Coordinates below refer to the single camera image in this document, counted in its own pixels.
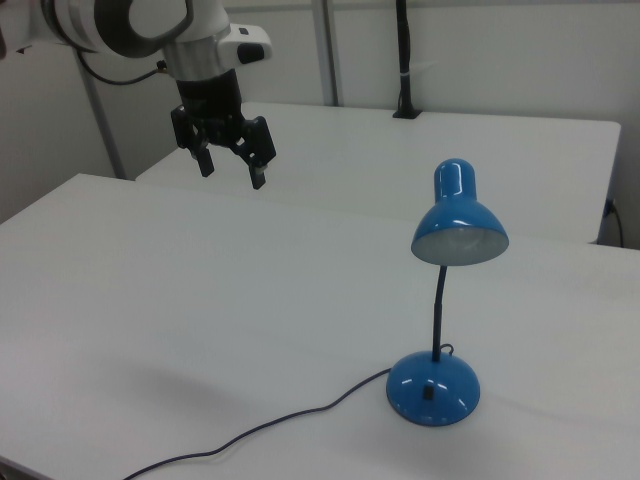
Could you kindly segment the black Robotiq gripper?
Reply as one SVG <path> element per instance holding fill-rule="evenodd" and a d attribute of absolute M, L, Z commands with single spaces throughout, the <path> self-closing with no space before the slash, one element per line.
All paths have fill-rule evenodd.
<path fill-rule="evenodd" d="M 236 70 L 207 80 L 177 80 L 176 85 L 182 101 L 171 111 L 177 146 L 190 152 L 203 177 L 215 171 L 208 145 L 230 148 L 245 162 L 252 187 L 259 190 L 276 150 L 266 119 L 244 118 Z"/>

